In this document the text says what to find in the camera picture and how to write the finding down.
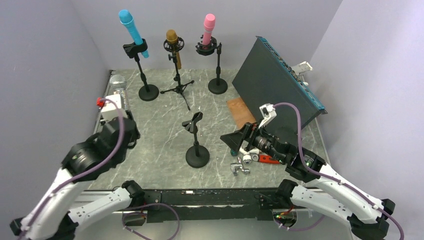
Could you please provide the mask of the pink microphone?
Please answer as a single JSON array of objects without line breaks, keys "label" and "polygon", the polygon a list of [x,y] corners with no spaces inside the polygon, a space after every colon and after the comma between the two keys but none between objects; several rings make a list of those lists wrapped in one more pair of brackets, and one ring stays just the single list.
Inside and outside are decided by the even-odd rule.
[{"label": "pink microphone", "polygon": [[208,13],[203,21],[203,38],[202,38],[202,44],[207,46],[211,42],[212,38],[212,32],[216,25],[216,17],[212,13]]}]

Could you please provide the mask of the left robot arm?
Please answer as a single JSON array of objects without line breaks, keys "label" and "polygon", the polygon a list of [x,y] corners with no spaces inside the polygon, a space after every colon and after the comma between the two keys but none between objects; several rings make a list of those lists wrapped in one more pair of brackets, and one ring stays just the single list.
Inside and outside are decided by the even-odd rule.
[{"label": "left robot arm", "polygon": [[9,224],[20,240],[73,240],[77,233],[114,211],[139,209],[145,192],[127,180],[109,195],[82,207],[71,208],[75,199],[101,174],[115,168],[126,158],[140,138],[131,111],[105,120],[100,132],[75,144],[61,162],[56,177],[37,206],[25,217]]}]

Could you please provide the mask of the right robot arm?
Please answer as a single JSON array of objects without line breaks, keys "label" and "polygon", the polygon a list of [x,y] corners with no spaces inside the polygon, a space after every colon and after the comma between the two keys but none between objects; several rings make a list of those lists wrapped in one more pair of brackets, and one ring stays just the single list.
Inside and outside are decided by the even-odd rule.
[{"label": "right robot arm", "polygon": [[314,152],[281,142],[254,123],[246,123],[220,139],[234,151],[246,142],[249,150],[259,150],[285,166],[294,180],[284,179],[271,195],[278,206],[304,207],[338,220],[361,240],[382,240],[387,236],[395,203],[388,198],[375,198],[352,185]]}]

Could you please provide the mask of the glitter sequin microphone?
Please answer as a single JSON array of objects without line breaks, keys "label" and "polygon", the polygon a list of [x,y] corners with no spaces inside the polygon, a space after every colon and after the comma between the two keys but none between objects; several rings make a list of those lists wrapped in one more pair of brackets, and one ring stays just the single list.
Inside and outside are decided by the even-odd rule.
[{"label": "glitter sequin microphone", "polygon": [[109,79],[110,87],[115,94],[120,94],[123,99],[123,107],[126,111],[130,111],[130,102],[128,99],[127,80],[124,76],[115,74]]}]

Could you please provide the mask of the black clip stand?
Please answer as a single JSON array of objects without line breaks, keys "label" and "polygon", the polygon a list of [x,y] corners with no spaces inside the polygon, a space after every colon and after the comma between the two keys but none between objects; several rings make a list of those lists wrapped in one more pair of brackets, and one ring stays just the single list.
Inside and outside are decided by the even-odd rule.
[{"label": "black clip stand", "polygon": [[181,123],[186,131],[193,134],[193,146],[191,146],[185,154],[187,164],[192,168],[203,168],[210,160],[210,153],[206,147],[200,145],[198,141],[198,126],[197,123],[203,119],[201,111],[196,112],[191,120],[186,120]]}]

